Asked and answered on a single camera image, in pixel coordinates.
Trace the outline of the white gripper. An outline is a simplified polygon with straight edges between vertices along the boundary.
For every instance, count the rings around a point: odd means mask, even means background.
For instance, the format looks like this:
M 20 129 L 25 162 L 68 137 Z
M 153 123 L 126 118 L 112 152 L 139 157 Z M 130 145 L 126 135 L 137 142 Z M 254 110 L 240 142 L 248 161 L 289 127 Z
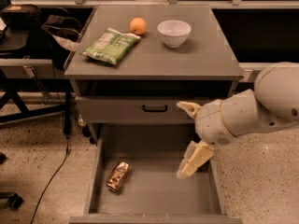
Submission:
M 236 140 L 236 137 L 231 134 L 222 120 L 221 100 L 203 106 L 179 101 L 177 107 L 195 119 L 195 131 L 203 140 L 199 143 L 191 141 L 187 146 L 177 170 L 177 178 L 184 179 L 192 176 L 198 168 L 213 157 L 215 148 L 212 145 L 229 145 Z

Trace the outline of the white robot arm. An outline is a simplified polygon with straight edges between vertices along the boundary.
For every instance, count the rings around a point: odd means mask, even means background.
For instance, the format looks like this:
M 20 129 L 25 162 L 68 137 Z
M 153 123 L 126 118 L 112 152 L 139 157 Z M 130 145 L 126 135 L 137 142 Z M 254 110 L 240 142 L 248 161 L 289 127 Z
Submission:
M 228 145 L 247 133 L 272 133 L 299 124 L 299 64 L 274 63 L 255 79 L 254 88 L 205 105 L 180 101 L 194 119 L 199 142 L 190 142 L 177 178 L 192 176 L 212 158 L 216 145 Z

